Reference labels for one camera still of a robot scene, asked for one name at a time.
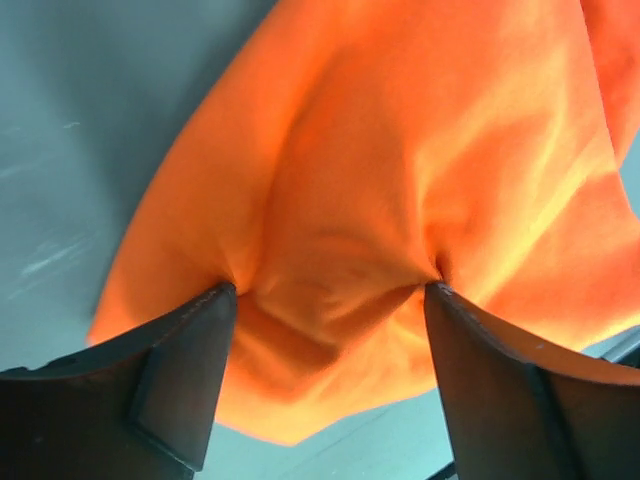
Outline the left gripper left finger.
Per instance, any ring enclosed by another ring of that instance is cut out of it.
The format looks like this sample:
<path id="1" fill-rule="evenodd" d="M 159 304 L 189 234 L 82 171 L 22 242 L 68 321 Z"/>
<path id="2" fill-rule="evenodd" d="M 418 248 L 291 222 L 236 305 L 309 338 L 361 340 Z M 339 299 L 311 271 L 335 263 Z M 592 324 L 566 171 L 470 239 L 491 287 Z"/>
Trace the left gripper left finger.
<path id="1" fill-rule="evenodd" d="M 222 283 L 111 340 L 1 374 L 5 479 L 190 479 L 204 466 L 237 312 Z"/>

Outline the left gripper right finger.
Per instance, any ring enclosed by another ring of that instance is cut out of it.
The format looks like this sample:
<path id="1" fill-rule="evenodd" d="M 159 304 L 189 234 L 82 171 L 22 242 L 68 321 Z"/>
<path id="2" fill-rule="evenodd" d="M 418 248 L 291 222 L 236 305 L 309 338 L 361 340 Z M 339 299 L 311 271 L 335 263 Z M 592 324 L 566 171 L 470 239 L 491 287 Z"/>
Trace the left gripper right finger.
<path id="1" fill-rule="evenodd" d="M 437 478 L 638 478 L 637 330 L 593 358 L 442 283 L 426 286 L 424 315 L 454 457 Z"/>

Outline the orange t-shirt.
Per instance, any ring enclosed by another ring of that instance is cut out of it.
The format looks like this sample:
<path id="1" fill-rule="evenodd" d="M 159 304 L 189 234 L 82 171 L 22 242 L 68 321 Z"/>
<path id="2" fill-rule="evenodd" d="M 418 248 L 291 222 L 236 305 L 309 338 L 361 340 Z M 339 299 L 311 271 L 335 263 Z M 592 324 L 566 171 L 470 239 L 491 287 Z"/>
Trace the orange t-shirt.
<path id="1" fill-rule="evenodd" d="M 216 418 L 294 445 L 435 384 L 422 288 L 580 350 L 639 322 L 635 1 L 281 1 L 147 189 L 88 338 L 221 282 Z"/>

